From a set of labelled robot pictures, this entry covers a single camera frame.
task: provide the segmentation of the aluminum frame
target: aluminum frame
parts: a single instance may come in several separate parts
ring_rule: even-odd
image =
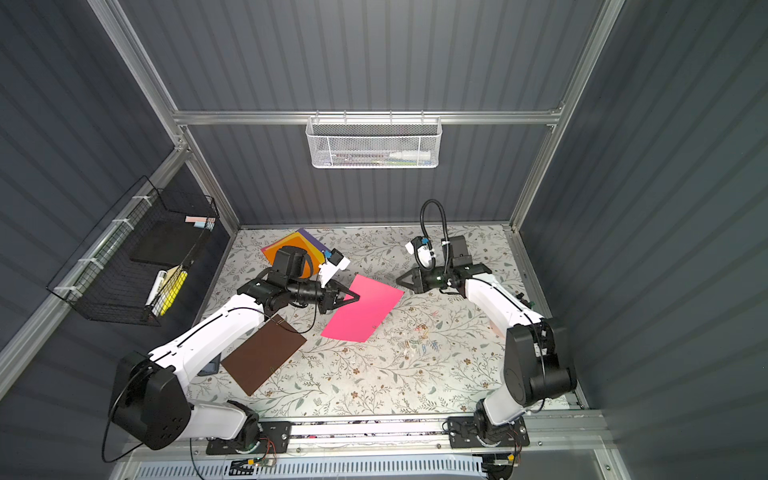
[[[172,112],[177,110],[176,103],[165,87],[160,74],[157,73],[157,69],[141,44],[136,31],[131,26],[120,2],[118,0],[88,0],[88,4],[128,66],[141,91],[144,92],[144,96],[170,139],[175,144],[188,144],[192,149],[194,155],[190,157],[187,166],[192,170],[192,174],[203,193],[215,199],[221,223],[230,235],[234,235],[240,227],[240,221],[237,219],[232,204],[216,180],[192,134],[174,120]]]
[[[449,435],[442,432],[442,423],[449,416],[472,417],[472,414],[449,415],[368,415],[348,417],[300,417],[295,419],[263,419],[263,422],[296,422],[291,429],[288,452],[278,457],[355,457],[366,455],[413,455],[431,453],[505,453],[509,447],[480,447],[451,450]],[[526,451],[605,450],[616,449],[613,435],[600,410],[551,410],[525,417],[528,437]],[[376,436],[360,436],[362,433]],[[308,438],[308,435],[333,435]],[[205,455],[207,441],[193,441],[196,459],[221,458]],[[125,449],[136,446],[129,443]],[[127,462],[174,461],[189,459],[189,442],[173,442],[164,449],[152,451],[139,447]],[[252,455],[227,455],[227,459],[249,458]]]
[[[339,123],[418,123],[439,118],[444,125],[555,125],[560,110],[550,111],[176,111],[179,125],[306,125],[310,118]]]
[[[528,299],[534,302],[534,310],[546,317],[552,316],[552,311],[549,309],[549,303],[544,295],[544,290],[541,288],[541,284],[538,282],[538,277],[533,269],[531,258],[528,256],[528,251],[525,249],[520,233],[512,231],[512,228],[507,226],[504,231],[504,235],[507,237],[507,244],[509,249],[512,250],[512,257],[515,259],[515,265],[518,266],[520,277],[525,285],[525,292],[528,294]],[[589,409],[589,403],[584,396],[584,390],[581,389],[581,384],[576,385],[576,400],[578,405],[583,409]]]
[[[597,64],[598,59],[600,58],[600,53],[602,53],[605,43],[608,40],[608,36],[611,33],[611,30],[613,30],[616,19],[621,12],[621,8],[624,6],[624,1],[625,0],[605,0],[603,3],[598,19],[587,40],[587,44],[584,46],[581,57],[576,64],[576,70],[571,78],[571,83],[565,91],[560,121],[550,130],[549,134],[544,139],[541,150],[531,167],[531,173],[528,175],[525,185],[523,186],[523,191],[520,193],[515,209],[512,211],[512,216],[509,218],[509,223],[515,231],[520,229],[520,226],[525,220],[525,216],[528,215],[528,211],[531,209],[538,188],[541,186],[541,182],[544,180],[544,175],[546,175],[547,169],[552,163],[554,154],[557,153],[563,135],[568,129],[568,125],[571,123],[578,102],[581,100],[581,96],[584,93],[584,89],[587,87],[589,78],[592,76],[594,66]]]
[[[152,184],[158,188],[165,187],[189,156],[190,152],[186,145],[179,145],[174,148],[149,178],[149,182],[144,182],[143,185],[139,186],[134,197],[126,203],[125,207],[114,218],[125,218],[139,202],[143,201],[137,197],[148,194],[152,189]],[[92,257],[94,252],[104,245],[117,228],[118,222],[110,222],[82,256],[84,258]],[[66,273],[58,286],[71,285],[84,268],[85,262],[77,262]],[[3,348],[0,352],[0,399],[10,390],[16,379],[22,374],[70,311],[71,307],[68,303],[59,299],[56,295],[49,294]]]

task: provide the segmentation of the wall panel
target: wall panel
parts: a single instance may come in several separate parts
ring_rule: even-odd
[[[633,478],[764,476],[767,25],[628,2],[521,229]]]

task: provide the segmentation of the floral tablecloth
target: floral tablecloth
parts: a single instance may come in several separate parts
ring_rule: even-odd
[[[351,260],[335,277],[345,285],[355,274],[396,286],[395,278],[414,263],[403,244],[420,234],[418,227],[307,229],[329,248]],[[260,249],[292,230],[241,230],[215,286],[206,314],[224,304],[237,287],[251,280],[268,262]],[[464,235],[475,262],[483,262],[511,291],[524,291],[501,226],[450,227]],[[438,253],[438,262],[442,255]],[[312,307],[280,311],[299,331],[312,322]],[[471,412],[489,390],[499,387],[504,348],[488,319],[460,296],[437,291],[410,291],[365,343],[320,336],[333,312],[318,315],[304,336],[306,343],[252,396],[221,369],[197,377],[190,397],[235,399],[267,418],[323,415]],[[224,350],[228,355],[247,336]],[[545,409],[566,409],[561,397]]]

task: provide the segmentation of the black cable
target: black cable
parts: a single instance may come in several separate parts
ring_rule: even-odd
[[[307,333],[311,329],[315,328],[315,322],[316,321],[317,321],[317,304],[315,304],[315,318],[312,320],[312,325],[310,325],[310,327],[308,329],[304,330],[303,332],[297,332],[296,330],[287,329],[286,327],[283,326],[282,322],[275,322],[275,323],[277,325],[279,325],[280,328],[285,330],[286,332],[298,333],[299,335],[303,335],[304,333]]]
[[[422,235],[426,239],[429,239],[429,235],[427,234],[427,229],[424,225],[424,212],[426,211],[427,206],[429,204],[435,204],[438,210],[440,210],[440,220],[442,223],[442,256],[443,256],[443,259],[445,259],[445,265],[443,266],[442,275],[443,275],[443,278],[446,279],[447,281],[449,264],[451,263],[451,259],[452,259],[451,258],[452,249],[451,249],[451,244],[448,242],[448,222],[445,220],[445,210],[442,208],[442,204],[437,200],[435,200],[434,198],[430,198],[429,200],[424,202],[424,204],[422,205],[422,211],[419,214],[419,225],[422,228]],[[419,263],[419,266],[422,266],[421,262],[419,261],[418,254],[416,255],[416,261]],[[436,261],[432,262],[432,268],[435,267],[436,263],[437,263]]]
[[[125,392],[128,390],[128,387],[131,386],[131,383],[133,383],[134,380],[137,379],[138,376],[141,373],[144,373],[144,372],[145,372],[144,369],[139,369],[136,373],[134,373],[128,379],[128,381],[125,383],[125,386],[120,391],[120,394],[114,400],[114,403],[112,404],[112,407],[109,408],[109,411],[107,413],[107,425],[104,427],[104,436],[101,438],[101,461],[104,462],[104,463],[114,463],[117,460],[120,460],[121,458],[125,457],[126,455],[128,455],[131,452],[133,452],[135,449],[141,447],[144,444],[142,442],[142,443],[136,445],[135,447],[133,447],[132,449],[128,450],[127,452],[125,452],[123,455],[120,455],[117,458],[113,458],[112,460],[107,460],[107,458],[104,456],[104,450],[107,447],[107,435],[109,434],[109,425],[112,423],[112,419],[114,418],[114,412],[115,412],[115,410],[118,407],[118,403],[123,399],[123,395],[125,395]]]
[[[540,406],[540,407],[538,407],[538,410],[536,410],[536,411],[535,411],[535,412],[533,412],[533,413],[539,413],[539,412],[541,411],[541,409],[543,409],[543,408],[544,408],[544,402],[546,402],[546,401],[547,401],[547,399],[541,399],[541,406]]]
[[[315,281],[317,281],[317,279],[319,278],[319,276],[320,276],[320,273],[318,272],[318,273],[317,273],[317,275],[315,276]],[[295,306],[296,308],[307,308],[307,307],[308,307],[307,305],[305,305],[305,306],[297,306],[297,305],[293,305],[293,306]],[[276,323],[277,325],[279,325],[279,326],[280,326],[280,328],[281,328],[281,329],[283,329],[283,330],[285,330],[286,332],[291,332],[291,333],[298,333],[299,335],[303,335],[304,333],[307,333],[307,332],[309,332],[311,329],[315,328],[315,322],[316,322],[316,321],[317,321],[317,303],[315,303],[315,318],[312,320],[312,325],[310,325],[310,327],[309,327],[308,329],[304,330],[303,332],[298,332],[298,331],[296,331],[296,330],[287,329],[286,327],[284,327],[284,326],[283,326],[283,324],[282,324],[281,322],[275,322],[275,323]]]
[[[205,478],[197,470],[197,465],[194,464],[194,455],[192,455],[192,439],[190,439],[190,460],[192,461],[192,468],[194,468],[194,472],[197,473],[197,476],[200,477],[200,480],[205,480]]]

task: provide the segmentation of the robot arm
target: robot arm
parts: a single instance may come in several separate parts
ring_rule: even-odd
[[[173,367],[186,392],[192,378],[210,359],[265,322],[263,306],[253,297],[238,293],[192,329],[149,352],[149,360],[163,368]]]
[[[437,204],[437,200],[427,200]],[[445,216],[442,218],[444,236],[447,237]],[[571,358],[568,332],[559,319],[545,319],[531,310],[522,295],[512,295],[482,263],[473,263],[464,237],[443,238],[441,244],[448,248],[445,265],[436,266],[424,260],[434,258],[434,253],[424,251],[431,245],[426,237],[422,220],[423,237],[414,238],[408,251],[416,257],[417,266],[397,279],[415,293],[432,289],[453,288],[488,316],[492,329],[505,339],[505,357],[502,369],[502,386],[478,403],[475,424],[478,437],[494,442],[497,435],[505,435],[499,425],[514,422],[536,402],[554,398],[576,388],[576,370]]]
[[[260,435],[258,415],[236,402],[188,399],[187,387],[235,339],[259,329],[289,303],[313,304],[325,313],[359,299],[330,279],[339,269],[326,272],[322,286],[300,278],[307,258],[298,247],[281,248],[271,268],[240,287],[212,315],[148,356],[136,352],[125,356],[115,374],[111,420],[153,450],[178,439],[200,437],[232,440],[233,449],[249,449]],[[341,300],[342,294],[350,298]]]

